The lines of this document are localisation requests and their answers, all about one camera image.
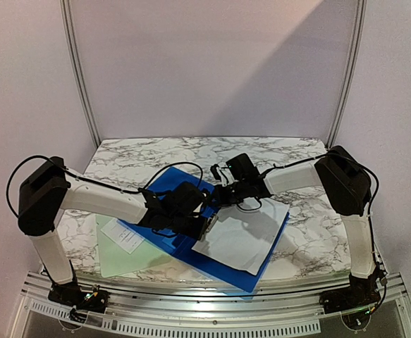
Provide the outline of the blue file folder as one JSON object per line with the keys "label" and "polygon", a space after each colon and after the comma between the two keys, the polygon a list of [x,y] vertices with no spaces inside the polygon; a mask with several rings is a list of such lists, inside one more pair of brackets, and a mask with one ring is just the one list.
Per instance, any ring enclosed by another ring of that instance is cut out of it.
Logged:
{"label": "blue file folder", "polygon": [[[204,210],[203,215],[207,218],[217,214],[220,209],[208,207]],[[144,237],[148,242],[152,243],[162,251],[170,254],[172,257],[192,266],[205,275],[215,277],[219,280],[227,282],[244,292],[252,292],[256,287],[261,276],[264,274],[271,258],[274,249],[283,233],[283,230],[288,222],[289,212],[284,220],[281,228],[281,233],[275,238],[273,248],[269,251],[267,258],[265,258],[259,272],[256,275],[251,275],[247,272],[236,270],[228,267],[222,263],[219,263],[211,258],[208,258],[196,251],[192,250],[192,247],[198,242],[197,239],[192,239],[183,235],[178,235],[173,238],[166,238],[155,234],[153,231],[146,227],[140,227],[138,225],[122,221],[121,224],[128,229],[138,233]]]}

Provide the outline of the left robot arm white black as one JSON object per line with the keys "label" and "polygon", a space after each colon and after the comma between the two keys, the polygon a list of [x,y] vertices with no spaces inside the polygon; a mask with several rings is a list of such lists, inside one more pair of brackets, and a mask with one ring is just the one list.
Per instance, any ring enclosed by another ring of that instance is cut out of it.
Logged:
{"label": "left robot arm white black", "polygon": [[200,239],[209,226],[203,214],[208,194],[191,182],[162,192],[146,187],[130,191],[83,177],[57,156],[45,158],[21,183],[18,197],[18,227],[31,239],[57,294],[70,306],[79,305],[85,295],[74,282],[75,271],[56,229],[60,210],[96,213],[193,239]]}

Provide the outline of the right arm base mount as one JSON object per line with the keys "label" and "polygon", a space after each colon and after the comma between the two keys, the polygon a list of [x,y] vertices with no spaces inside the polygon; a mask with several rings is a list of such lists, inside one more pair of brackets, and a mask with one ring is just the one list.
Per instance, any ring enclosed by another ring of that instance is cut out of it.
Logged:
{"label": "right arm base mount", "polygon": [[388,280],[383,270],[375,270],[367,279],[349,275],[349,282],[347,287],[322,292],[319,304],[325,314],[340,313],[349,330],[359,331],[368,326],[383,304]]}

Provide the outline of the metal folder clip mechanism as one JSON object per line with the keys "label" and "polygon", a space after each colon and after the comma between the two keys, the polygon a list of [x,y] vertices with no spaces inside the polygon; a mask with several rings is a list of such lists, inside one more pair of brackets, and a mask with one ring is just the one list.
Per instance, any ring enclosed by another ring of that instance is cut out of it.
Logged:
{"label": "metal folder clip mechanism", "polygon": [[217,220],[218,220],[218,215],[215,214],[212,217],[210,217],[207,221],[207,228],[205,230],[206,233],[210,232],[211,229],[213,228],[213,226],[216,224]]}

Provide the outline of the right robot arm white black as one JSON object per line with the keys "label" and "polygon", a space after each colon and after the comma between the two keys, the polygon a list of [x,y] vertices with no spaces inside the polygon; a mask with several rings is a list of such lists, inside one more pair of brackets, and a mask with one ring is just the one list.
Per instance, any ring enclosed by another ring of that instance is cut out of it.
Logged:
{"label": "right robot arm white black", "polygon": [[283,192],[322,187],[332,209],[343,221],[350,249],[350,274],[356,281],[344,292],[344,301],[358,307],[372,293],[365,281],[379,272],[374,250],[371,207],[379,181],[343,147],[287,165],[274,165],[260,172],[247,154],[227,161],[233,181],[217,184],[211,195],[216,207],[235,206],[245,199],[267,199]]}

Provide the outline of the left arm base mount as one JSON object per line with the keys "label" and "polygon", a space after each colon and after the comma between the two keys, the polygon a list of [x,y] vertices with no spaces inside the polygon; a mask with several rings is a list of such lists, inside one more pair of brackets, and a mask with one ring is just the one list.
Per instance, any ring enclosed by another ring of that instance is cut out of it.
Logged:
{"label": "left arm base mount", "polygon": [[45,270],[51,280],[48,300],[64,306],[70,306],[69,320],[85,324],[89,312],[105,313],[111,294],[99,285],[93,285],[91,290],[82,290],[78,284],[72,263],[70,263],[70,269],[73,276],[65,284],[55,282],[48,270]]}

